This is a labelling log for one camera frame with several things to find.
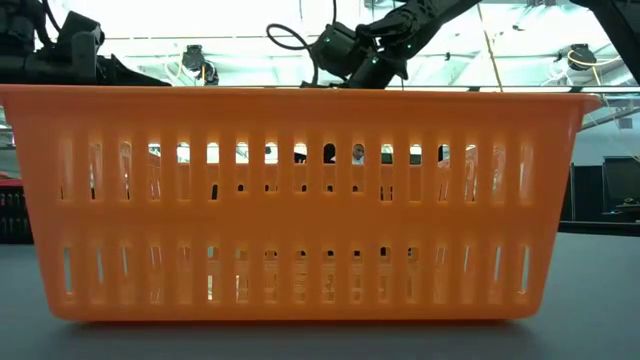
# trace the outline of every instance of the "white ceiling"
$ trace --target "white ceiling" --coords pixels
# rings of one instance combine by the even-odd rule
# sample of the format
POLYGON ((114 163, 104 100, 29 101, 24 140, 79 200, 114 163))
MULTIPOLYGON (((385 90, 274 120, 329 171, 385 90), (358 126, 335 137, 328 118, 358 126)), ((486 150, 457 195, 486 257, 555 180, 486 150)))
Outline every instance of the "white ceiling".
MULTIPOLYGON (((208 60, 219 71, 220 85, 297 86, 308 81, 312 66, 307 54, 277 47, 265 37, 265 28, 269 23, 282 23, 313 42, 332 13, 331 0, 50 1, 59 22, 68 9, 101 22, 108 39, 103 53, 114 53, 128 66, 174 85, 194 85, 186 74, 175 77, 180 54, 190 44, 203 45, 208 60)), ((354 28, 381 18, 393 6, 386 0, 371 9, 366 1, 371 2, 337 0, 338 21, 354 28)), ((558 51, 574 43, 589 44, 599 61, 618 56, 591 12, 568 1, 558 3, 564 5, 482 2, 484 29, 493 41, 504 85, 596 85, 592 72, 570 70, 563 76, 566 60, 554 62, 558 51), (513 30, 513 25, 523 31, 513 30)), ((282 41, 295 44, 293 38, 282 41)), ((635 84, 622 61, 598 69, 606 84, 635 84)), ((477 9, 446 24, 409 62, 408 70, 406 86, 497 85, 477 9), (445 53, 452 55, 451 60, 445 61, 445 53)), ((320 80, 337 81, 326 73, 320 80)), ((400 80, 394 79, 392 85, 401 85, 400 80)))

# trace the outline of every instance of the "computer monitor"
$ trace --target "computer monitor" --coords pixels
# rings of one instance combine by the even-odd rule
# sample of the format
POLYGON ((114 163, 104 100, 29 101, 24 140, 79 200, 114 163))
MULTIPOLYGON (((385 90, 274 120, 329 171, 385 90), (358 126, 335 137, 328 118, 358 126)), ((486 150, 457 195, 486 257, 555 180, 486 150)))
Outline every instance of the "computer monitor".
POLYGON ((640 201, 640 162, 632 157, 606 157, 602 166, 605 210, 613 211, 625 199, 640 201))

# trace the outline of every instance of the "basket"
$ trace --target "basket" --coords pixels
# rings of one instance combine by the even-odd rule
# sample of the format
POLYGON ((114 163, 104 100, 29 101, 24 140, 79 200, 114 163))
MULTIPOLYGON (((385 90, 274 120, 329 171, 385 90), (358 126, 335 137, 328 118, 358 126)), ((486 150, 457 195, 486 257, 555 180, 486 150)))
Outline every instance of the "basket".
POLYGON ((3 86, 0 101, 49 307, 83 321, 530 316, 575 134, 599 106, 558 94, 46 86, 3 86), (322 161, 327 143, 335 164, 322 161))

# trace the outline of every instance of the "table surface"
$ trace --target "table surface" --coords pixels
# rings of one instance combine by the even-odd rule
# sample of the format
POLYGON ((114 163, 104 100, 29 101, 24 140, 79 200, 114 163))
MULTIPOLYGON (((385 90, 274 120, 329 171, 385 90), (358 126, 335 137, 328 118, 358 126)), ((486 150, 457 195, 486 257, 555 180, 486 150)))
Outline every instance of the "table surface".
POLYGON ((640 238, 559 234, 526 320, 76 324, 48 311, 31 246, 0 246, 0 359, 640 359, 640 238))

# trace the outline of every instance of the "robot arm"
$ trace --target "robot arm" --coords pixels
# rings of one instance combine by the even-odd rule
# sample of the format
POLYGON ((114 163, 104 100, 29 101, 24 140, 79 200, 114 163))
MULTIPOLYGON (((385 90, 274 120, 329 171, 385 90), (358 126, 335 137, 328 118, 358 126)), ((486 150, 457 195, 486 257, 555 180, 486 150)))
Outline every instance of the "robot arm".
MULTIPOLYGON (((592 10, 640 80, 640 0, 571 0, 592 10)), ((422 50, 443 24, 480 0, 404 0, 402 6, 355 31, 327 25, 311 54, 318 66, 347 78, 346 87, 384 89, 393 76, 407 79, 407 60, 422 50)))
POLYGON ((100 24, 70 12, 53 43, 45 27, 48 3, 0 0, 0 83, 169 86, 99 56, 100 24), (44 47, 35 50, 34 32, 44 47))

